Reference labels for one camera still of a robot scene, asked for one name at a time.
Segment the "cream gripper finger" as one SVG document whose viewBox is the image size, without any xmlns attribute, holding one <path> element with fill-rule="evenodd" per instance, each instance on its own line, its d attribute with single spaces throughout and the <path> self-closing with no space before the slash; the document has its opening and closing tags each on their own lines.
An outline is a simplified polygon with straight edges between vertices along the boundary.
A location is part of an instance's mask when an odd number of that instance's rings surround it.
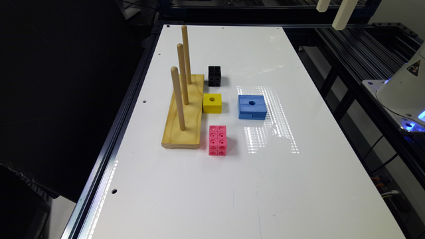
<svg viewBox="0 0 425 239">
<path fill-rule="evenodd" d="M 357 3 L 358 0 L 342 0 L 332 24 L 335 30 L 340 31 L 346 27 Z"/>
<path fill-rule="evenodd" d="M 318 0 L 317 5 L 316 5 L 316 9 L 320 12 L 320 13 L 324 13 L 327 11 L 329 5 L 330 5 L 331 0 Z"/>
</svg>

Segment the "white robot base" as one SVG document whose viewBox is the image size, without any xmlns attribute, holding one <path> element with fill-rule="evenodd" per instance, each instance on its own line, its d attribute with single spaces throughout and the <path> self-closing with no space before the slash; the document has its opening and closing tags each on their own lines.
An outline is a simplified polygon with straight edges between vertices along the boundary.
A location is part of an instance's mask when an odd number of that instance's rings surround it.
<svg viewBox="0 0 425 239">
<path fill-rule="evenodd" d="M 388 80 L 362 84 L 402 131 L 424 132 L 424 46 Z"/>
</svg>

